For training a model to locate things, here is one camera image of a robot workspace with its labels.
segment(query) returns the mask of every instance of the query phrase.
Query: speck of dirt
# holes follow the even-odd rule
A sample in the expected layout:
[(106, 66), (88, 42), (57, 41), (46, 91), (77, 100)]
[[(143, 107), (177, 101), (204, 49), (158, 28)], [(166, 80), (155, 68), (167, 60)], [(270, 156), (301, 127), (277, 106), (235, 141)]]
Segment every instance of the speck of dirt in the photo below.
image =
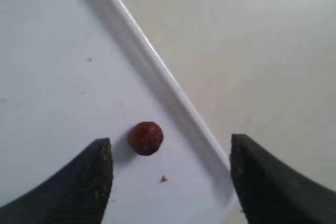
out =
[(160, 183), (164, 183), (164, 182), (167, 182), (168, 181), (168, 179), (167, 179), (167, 177), (166, 176), (162, 176), (161, 177), (161, 179), (160, 179)]

